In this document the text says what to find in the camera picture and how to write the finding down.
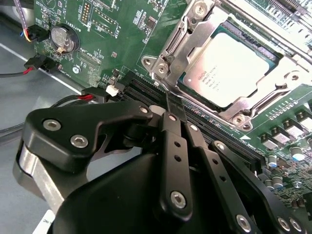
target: connector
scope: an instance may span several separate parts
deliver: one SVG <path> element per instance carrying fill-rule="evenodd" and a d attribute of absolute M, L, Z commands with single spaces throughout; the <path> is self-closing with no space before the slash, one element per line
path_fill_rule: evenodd
<path fill-rule="evenodd" d="M 47 31 L 36 24 L 28 27 L 27 32 L 28 38 L 31 41 L 42 42 L 50 37 L 50 31 Z"/>
<path fill-rule="evenodd" d="M 53 61 L 45 55 L 35 55 L 24 64 L 24 67 L 26 69 L 32 68 L 33 70 L 37 70 L 41 68 L 44 71 L 50 71 L 57 67 L 57 65 L 57 62 Z"/>
<path fill-rule="evenodd" d="M 94 98 L 93 100 L 98 103 L 106 103 L 111 97 L 104 89 L 90 87 L 81 91 L 82 95 L 91 94 Z"/>

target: red wire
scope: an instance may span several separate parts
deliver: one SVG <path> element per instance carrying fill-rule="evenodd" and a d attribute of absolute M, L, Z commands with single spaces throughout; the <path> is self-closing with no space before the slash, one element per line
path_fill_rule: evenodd
<path fill-rule="evenodd" d="M 30 68 L 28 68 L 26 71 L 24 71 L 23 73 L 24 73 L 24 75 L 26 75 L 27 73 L 29 73 L 29 72 L 32 71 L 32 70 L 33 70 L 33 68 L 30 67 Z"/>
<path fill-rule="evenodd" d="M 88 101 L 88 100 L 92 100 L 94 97 L 91 94 L 87 94 L 87 95 L 78 96 L 77 98 Z"/>

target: green circuit board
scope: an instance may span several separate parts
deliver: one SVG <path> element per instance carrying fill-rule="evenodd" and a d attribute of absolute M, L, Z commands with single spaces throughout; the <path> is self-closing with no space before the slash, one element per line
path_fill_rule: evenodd
<path fill-rule="evenodd" d="M 36 52 L 60 62 L 62 73 L 86 87 L 106 84 L 113 69 L 149 78 L 141 56 L 158 56 L 186 6 L 185 0 L 36 0 L 37 25 L 49 30 L 65 23 L 80 39 L 80 49 L 69 55 L 59 56 L 51 40 L 38 43 Z"/>
<path fill-rule="evenodd" d="M 280 26 L 288 27 L 290 16 L 285 11 L 283 15 L 269 12 L 269 0 L 247 1 Z M 63 56 L 56 52 L 51 39 L 37 43 L 35 49 L 37 53 L 58 61 L 62 73 L 85 87 L 105 87 L 114 69 L 120 71 L 121 78 L 132 71 L 151 81 L 141 65 L 141 57 L 159 55 L 186 7 L 185 0 L 35 0 L 37 25 L 50 30 L 53 25 L 65 23 L 75 30 L 80 40 L 77 51 Z M 261 143 L 260 136 L 271 134 L 274 127 L 283 128 L 287 119 L 296 121 L 298 112 L 311 114 L 310 100 L 312 87 L 299 86 L 255 118 L 250 132 L 222 125 L 187 103 L 186 108 L 205 117 L 224 134 L 240 140 L 255 153 L 265 157 L 276 155 L 278 167 L 269 169 L 270 177 L 282 176 L 284 188 L 274 192 L 290 206 L 292 200 L 312 191 L 312 151 L 307 143 L 312 132 L 305 129 L 297 139 L 273 150 Z M 306 156 L 303 161 L 293 160 L 289 150 L 293 146 L 302 148 Z M 293 186 L 295 181 L 302 183 L 301 188 Z"/>

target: yellow wire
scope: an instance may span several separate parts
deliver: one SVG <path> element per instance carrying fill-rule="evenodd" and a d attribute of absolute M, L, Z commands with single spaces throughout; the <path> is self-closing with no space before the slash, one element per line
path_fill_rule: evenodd
<path fill-rule="evenodd" d="M 24 32 L 24 37 L 26 38 L 26 40 L 27 40 L 28 42 L 31 42 L 31 40 L 28 38 L 27 31 L 24 29 L 23 32 Z"/>

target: cpu socket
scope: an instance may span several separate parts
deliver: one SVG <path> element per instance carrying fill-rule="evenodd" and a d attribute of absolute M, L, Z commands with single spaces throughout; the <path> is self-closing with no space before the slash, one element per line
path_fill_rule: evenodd
<path fill-rule="evenodd" d="M 242 131 L 299 85 L 312 84 L 309 48 L 243 0 L 190 0 L 160 55 L 141 62 L 167 91 Z"/>

